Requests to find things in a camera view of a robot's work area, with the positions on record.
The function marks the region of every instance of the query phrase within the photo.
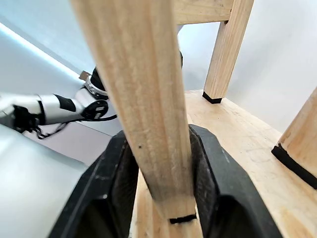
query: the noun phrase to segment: wooden seat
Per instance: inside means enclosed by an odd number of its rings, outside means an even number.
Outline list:
[[[281,133],[226,98],[212,105],[202,94],[185,93],[188,123],[215,134],[247,171],[283,237],[317,237],[317,191],[271,153]],[[160,218],[142,176],[135,205],[133,238],[202,237],[197,221],[175,227]]]

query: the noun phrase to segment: wooden stick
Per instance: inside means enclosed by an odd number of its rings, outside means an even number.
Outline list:
[[[165,218],[195,213],[172,0],[72,0],[133,154]]]
[[[234,0],[228,23],[220,24],[204,86],[204,92],[210,99],[224,98],[227,92],[253,1]]]
[[[284,132],[279,144],[291,159],[317,178],[317,88]]]
[[[227,21],[233,0],[175,0],[177,24]]]
[[[140,173],[130,230],[132,238],[203,237],[198,219],[183,224],[172,225],[168,220],[162,219],[159,216],[156,207],[153,205],[153,200],[151,199],[144,178]]]

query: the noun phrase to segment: gray wall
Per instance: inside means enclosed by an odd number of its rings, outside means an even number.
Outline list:
[[[3,2],[3,7],[14,11],[11,1]],[[81,33],[76,30],[78,26],[75,26],[77,23],[68,2],[56,1],[56,6],[50,9],[37,3],[37,0],[28,1],[28,8],[30,11],[32,6],[45,9],[38,16],[43,18],[43,24],[47,21],[50,27],[54,22],[54,32],[58,29],[62,32],[63,26],[68,26],[72,34],[71,37],[64,34],[63,41],[85,45]],[[280,131],[286,129],[317,85],[316,12],[315,0],[255,0],[232,75],[227,97]],[[207,23],[186,25],[180,31],[186,90],[203,88],[217,30],[218,23]],[[6,81],[1,90],[57,92],[67,96],[73,95],[80,86],[74,77],[31,52],[26,53],[22,46],[10,42],[2,34],[0,40],[2,76],[12,79]],[[80,53],[84,59],[91,58],[86,50]],[[118,121],[86,125],[110,135],[121,128]]]
[[[1,0],[0,22],[77,73],[95,67],[69,0]]]
[[[43,126],[46,132],[54,131],[56,125]],[[111,136],[79,123],[70,123],[64,130],[47,139],[39,140],[35,133],[24,133],[27,137],[63,155],[92,164],[106,149]]]

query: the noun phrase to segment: plywood surface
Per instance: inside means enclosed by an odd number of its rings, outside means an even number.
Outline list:
[[[177,24],[227,21],[233,0],[175,0]]]
[[[188,123],[214,133],[223,148],[248,172],[285,238],[317,237],[317,191],[271,154],[281,133],[228,99],[212,105],[202,94],[202,90],[185,93]],[[132,224],[134,235],[138,231],[139,238],[183,237],[180,234],[185,228],[174,228],[167,221],[156,222],[147,194],[144,184],[139,183]],[[175,235],[175,229],[181,231]],[[195,226],[186,229],[189,234],[199,232]]]

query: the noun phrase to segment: black cable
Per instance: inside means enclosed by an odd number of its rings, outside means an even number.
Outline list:
[[[54,135],[54,134],[60,132],[60,131],[63,130],[68,124],[69,124],[69,122],[65,122],[65,123],[59,124],[58,127],[56,128],[56,130],[53,131],[52,133],[43,134],[43,133],[42,133],[42,130],[41,130],[38,126],[35,128],[35,131],[36,131],[37,137],[38,137],[40,140],[43,140],[43,139],[45,139],[45,138],[50,137],[51,135]]]
[[[85,119],[85,120],[82,120],[82,121],[107,121],[107,120],[113,120],[113,119],[116,119],[118,116],[117,115],[112,115],[110,117],[107,117],[107,118],[99,118],[99,119]]]

